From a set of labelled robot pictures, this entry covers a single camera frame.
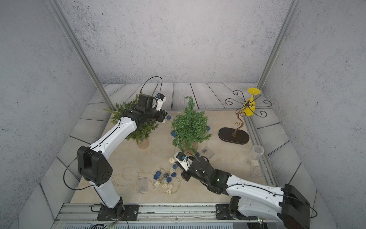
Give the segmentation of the small christmas tree wooden base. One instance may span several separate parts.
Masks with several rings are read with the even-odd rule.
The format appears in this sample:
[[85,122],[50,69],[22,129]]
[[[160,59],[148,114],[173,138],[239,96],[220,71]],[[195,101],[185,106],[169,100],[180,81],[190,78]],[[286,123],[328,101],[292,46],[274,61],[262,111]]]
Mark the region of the small christmas tree wooden base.
[[207,125],[208,117],[204,111],[195,111],[195,101],[192,97],[186,96],[188,106],[184,109],[184,114],[178,114],[171,124],[172,145],[182,152],[192,152],[196,154],[195,144],[203,143],[211,138]]

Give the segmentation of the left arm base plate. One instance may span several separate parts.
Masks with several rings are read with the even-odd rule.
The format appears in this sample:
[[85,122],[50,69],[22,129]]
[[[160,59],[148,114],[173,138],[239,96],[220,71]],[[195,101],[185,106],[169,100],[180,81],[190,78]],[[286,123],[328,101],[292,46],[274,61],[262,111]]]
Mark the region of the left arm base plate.
[[117,205],[111,209],[106,207],[103,203],[98,212],[98,221],[117,221],[119,218],[126,221],[136,221],[140,205],[137,204],[123,204],[120,200]]

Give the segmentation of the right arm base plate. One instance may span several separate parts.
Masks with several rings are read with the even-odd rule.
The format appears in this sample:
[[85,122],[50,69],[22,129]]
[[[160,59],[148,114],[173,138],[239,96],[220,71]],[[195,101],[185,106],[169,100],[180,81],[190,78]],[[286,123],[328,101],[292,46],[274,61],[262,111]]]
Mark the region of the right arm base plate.
[[217,220],[247,220],[250,219],[239,212],[239,200],[241,197],[232,196],[229,204],[216,204]]

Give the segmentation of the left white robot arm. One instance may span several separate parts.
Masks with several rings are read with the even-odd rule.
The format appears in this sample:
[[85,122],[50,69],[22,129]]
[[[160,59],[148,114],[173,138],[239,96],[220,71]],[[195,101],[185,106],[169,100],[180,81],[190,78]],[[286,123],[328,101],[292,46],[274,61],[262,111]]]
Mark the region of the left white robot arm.
[[167,112],[162,109],[166,97],[158,93],[155,97],[138,96],[137,104],[131,106],[115,126],[88,147],[77,151],[78,171],[98,194],[102,210],[116,219],[124,214],[123,199],[117,194],[111,176],[112,166],[108,159],[114,150],[136,129],[148,121],[163,123]]

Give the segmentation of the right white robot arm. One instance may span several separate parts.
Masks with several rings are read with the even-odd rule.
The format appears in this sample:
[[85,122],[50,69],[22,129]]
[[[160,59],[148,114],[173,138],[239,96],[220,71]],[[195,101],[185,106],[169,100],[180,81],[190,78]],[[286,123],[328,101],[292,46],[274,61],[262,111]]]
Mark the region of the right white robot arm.
[[174,156],[182,169],[184,180],[199,180],[208,191],[231,197],[229,215],[234,219],[260,217],[274,220],[288,229],[309,229],[310,202],[294,186],[284,187],[260,185],[241,179],[229,172],[215,169],[204,156],[186,156],[178,152]]

